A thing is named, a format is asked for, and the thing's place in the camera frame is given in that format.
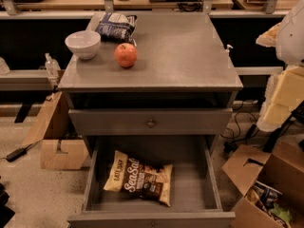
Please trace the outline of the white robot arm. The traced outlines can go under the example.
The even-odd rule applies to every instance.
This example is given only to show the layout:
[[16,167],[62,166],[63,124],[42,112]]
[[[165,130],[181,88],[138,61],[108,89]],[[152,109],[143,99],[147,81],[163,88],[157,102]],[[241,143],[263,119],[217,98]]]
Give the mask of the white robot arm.
[[275,47],[276,58],[287,65],[268,79],[256,124],[259,130],[273,132],[304,101],[304,0],[299,0],[280,23],[261,34],[256,43]]

